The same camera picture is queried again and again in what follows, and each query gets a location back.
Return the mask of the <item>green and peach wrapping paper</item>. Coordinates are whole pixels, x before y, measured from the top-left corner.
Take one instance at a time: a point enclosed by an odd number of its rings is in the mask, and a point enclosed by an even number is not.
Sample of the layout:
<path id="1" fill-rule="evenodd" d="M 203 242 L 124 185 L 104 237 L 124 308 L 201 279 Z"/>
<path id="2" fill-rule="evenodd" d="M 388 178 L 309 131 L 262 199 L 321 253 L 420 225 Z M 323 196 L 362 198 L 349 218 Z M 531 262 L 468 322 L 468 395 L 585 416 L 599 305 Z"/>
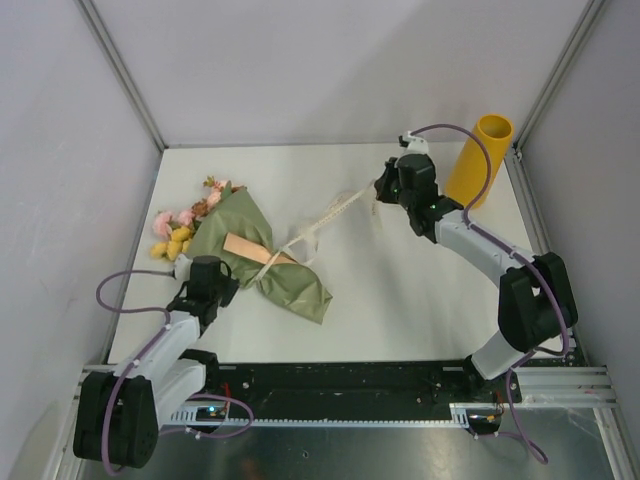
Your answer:
<path id="1" fill-rule="evenodd" d="M 323 323 L 332 295 L 311 268 L 276 252 L 271 226 L 245 188 L 222 198 L 204 217 L 186 255 L 217 256 L 241 288 L 255 287 L 273 304 Z"/>

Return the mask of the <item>cream printed ribbon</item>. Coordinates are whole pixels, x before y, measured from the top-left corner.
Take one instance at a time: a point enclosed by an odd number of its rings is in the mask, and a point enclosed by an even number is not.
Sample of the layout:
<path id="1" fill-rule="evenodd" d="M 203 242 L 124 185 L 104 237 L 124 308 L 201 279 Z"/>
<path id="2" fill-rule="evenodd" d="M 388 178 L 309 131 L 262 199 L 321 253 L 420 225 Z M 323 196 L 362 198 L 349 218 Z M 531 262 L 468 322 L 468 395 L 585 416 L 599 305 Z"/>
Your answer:
<path id="1" fill-rule="evenodd" d="M 374 181 L 371 180 L 363 189 L 357 191 L 343 191 L 329 204 L 325 211 L 316 219 L 310 222 L 301 224 L 296 230 L 295 235 L 284 243 L 279 249 L 270 255 L 266 264 L 259 270 L 259 272 L 249 282 L 250 286 L 253 286 L 258 281 L 262 280 L 267 272 L 276 264 L 276 260 L 281 254 L 286 254 L 291 257 L 295 263 L 298 263 L 298 258 L 293 252 L 292 247 L 299 242 L 304 242 L 306 245 L 307 257 L 300 262 L 305 267 L 310 267 L 314 262 L 318 250 L 319 239 L 317 232 L 332 222 L 339 215 L 347 211 L 356 202 L 362 201 L 367 207 L 369 220 L 371 225 L 376 231 L 382 229 L 382 222 L 379 216 L 379 207 L 377 206 L 376 192 L 374 188 Z"/>

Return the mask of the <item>artificial flower bouquet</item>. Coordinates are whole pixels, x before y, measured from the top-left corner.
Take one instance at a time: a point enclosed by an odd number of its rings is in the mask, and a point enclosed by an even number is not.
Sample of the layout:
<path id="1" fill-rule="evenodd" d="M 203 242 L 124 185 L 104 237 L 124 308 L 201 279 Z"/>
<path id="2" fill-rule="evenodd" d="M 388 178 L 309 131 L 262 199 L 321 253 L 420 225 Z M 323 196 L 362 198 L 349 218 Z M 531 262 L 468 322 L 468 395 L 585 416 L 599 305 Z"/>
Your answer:
<path id="1" fill-rule="evenodd" d="M 205 195 L 201 199 L 177 213 L 158 211 L 151 225 L 156 241 L 149 249 L 150 258 L 173 262 L 180 254 L 186 254 L 204 220 L 226 198 L 244 188 L 244 185 L 208 175 L 202 182 Z"/>

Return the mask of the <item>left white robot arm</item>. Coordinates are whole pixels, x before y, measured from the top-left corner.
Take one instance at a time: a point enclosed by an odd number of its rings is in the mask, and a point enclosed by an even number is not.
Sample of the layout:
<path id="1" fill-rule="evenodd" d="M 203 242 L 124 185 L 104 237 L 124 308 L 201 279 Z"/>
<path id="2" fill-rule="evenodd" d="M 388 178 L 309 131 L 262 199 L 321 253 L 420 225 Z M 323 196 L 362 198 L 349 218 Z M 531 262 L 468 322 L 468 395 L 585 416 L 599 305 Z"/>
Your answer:
<path id="1" fill-rule="evenodd" d="M 192 396 L 207 400 L 221 387 L 215 353 L 195 343 L 239 288 L 231 267 L 217 256 L 180 255 L 169 277 L 180 281 L 164 307 L 159 329 L 110 370 L 82 381 L 73 453 L 116 476 L 150 460 L 162 427 Z"/>

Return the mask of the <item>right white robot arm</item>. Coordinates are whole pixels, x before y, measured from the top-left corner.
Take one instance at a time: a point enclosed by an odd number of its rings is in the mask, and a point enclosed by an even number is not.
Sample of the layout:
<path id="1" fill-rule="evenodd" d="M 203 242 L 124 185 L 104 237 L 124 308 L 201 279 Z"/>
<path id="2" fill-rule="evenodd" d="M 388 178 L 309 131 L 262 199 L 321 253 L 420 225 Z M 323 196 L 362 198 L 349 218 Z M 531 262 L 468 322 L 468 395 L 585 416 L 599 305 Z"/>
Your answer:
<path id="1" fill-rule="evenodd" d="M 377 201 L 405 210 L 417 236 L 458 254 L 498 289 L 498 330 L 463 363 L 461 388 L 469 399 L 486 400 L 496 391 L 497 378 L 546 352 L 544 344 L 552 338 L 561 340 L 556 356 L 568 353 L 578 314 L 560 256 L 535 255 L 472 221 L 460 203 L 440 194 L 435 165 L 426 154 L 390 158 L 374 188 Z"/>

